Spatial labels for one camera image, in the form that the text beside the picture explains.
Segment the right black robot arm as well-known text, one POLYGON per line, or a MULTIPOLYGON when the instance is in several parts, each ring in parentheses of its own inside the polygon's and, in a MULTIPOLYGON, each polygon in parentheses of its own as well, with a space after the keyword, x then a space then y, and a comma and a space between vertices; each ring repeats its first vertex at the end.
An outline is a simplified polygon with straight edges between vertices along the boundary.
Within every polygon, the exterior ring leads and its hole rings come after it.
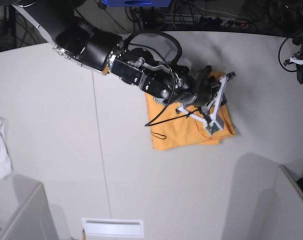
POLYGON ((172 60, 163 56, 155 59, 155 49, 132 43, 137 32, 122 38, 76 16, 70 0, 13 0, 10 4, 24 9, 43 28, 58 54, 100 73, 112 73, 165 106, 182 103, 201 108, 227 102, 225 86, 211 76, 211 66, 193 73, 179 65, 182 47, 165 32, 156 31, 154 35, 176 47, 172 60))

